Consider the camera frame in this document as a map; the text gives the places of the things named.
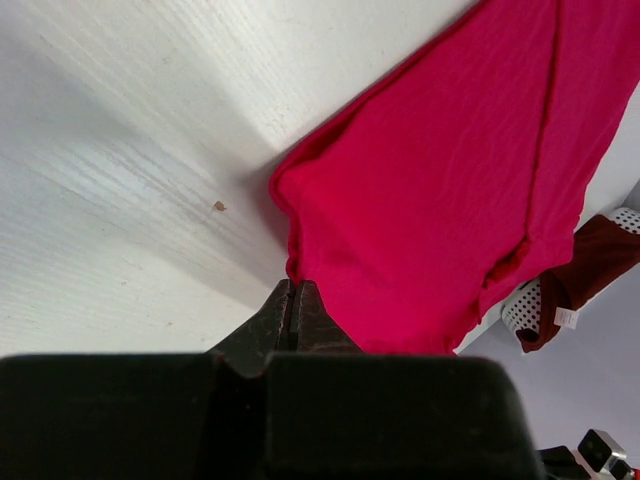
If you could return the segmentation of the bright red t shirt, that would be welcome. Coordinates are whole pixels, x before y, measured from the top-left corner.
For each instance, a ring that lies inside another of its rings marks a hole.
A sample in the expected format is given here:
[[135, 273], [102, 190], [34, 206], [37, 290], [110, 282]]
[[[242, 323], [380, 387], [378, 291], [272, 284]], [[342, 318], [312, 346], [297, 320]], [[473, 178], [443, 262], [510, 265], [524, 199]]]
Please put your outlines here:
[[275, 171], [288, 274], [367, 352], [452, 352], [568, 262], [638, 81], [635, 1], [475, 4]]

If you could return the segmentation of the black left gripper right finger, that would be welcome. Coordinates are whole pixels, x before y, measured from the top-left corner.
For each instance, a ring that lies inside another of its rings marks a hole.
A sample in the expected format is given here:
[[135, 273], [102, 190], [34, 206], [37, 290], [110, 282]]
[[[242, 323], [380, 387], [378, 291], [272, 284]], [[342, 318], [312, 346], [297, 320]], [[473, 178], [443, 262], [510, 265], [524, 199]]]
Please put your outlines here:
[[520, 397], [477, 357], [273, 354], [265, 372], [271, 479], [539, 479]]

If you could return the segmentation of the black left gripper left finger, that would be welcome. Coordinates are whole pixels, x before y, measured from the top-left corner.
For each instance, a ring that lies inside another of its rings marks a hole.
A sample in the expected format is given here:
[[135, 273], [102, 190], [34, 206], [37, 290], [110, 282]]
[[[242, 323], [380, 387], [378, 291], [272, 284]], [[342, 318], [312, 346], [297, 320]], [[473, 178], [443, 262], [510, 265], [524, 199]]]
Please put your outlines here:
[[268, 355], [291, 284], [202, 353], [15, 355], [1, 362], [5, 479], [260, 479]]

